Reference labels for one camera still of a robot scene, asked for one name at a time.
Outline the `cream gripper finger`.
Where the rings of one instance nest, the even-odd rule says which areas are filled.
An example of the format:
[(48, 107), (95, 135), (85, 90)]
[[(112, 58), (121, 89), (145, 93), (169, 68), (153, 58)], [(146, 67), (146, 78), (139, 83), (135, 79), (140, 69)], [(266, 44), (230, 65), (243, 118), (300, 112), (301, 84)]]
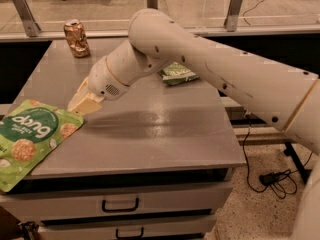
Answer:
[(79, 116), (84, 116), (100, 110), (103, 101), (103, 96), (98, 96), (90, 91), (77, 92), (70, 100), (67, 111)]
[(88, 93), (88, 78), (85, 78), (77, 89), (76, 94), (80, 96), (85, 96)]

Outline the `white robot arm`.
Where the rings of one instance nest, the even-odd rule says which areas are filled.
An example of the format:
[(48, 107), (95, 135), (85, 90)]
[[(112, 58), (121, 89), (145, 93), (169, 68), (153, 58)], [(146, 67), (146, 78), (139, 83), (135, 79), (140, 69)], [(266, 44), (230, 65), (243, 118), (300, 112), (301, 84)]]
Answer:
[(103, 101), (120, 98), (134, 82), (174, 62), (320, 154), (317, 74), (193, 35), (156, 9), (132, 16), (128, 38), (94, 64), (67, 110), (94, 113)]

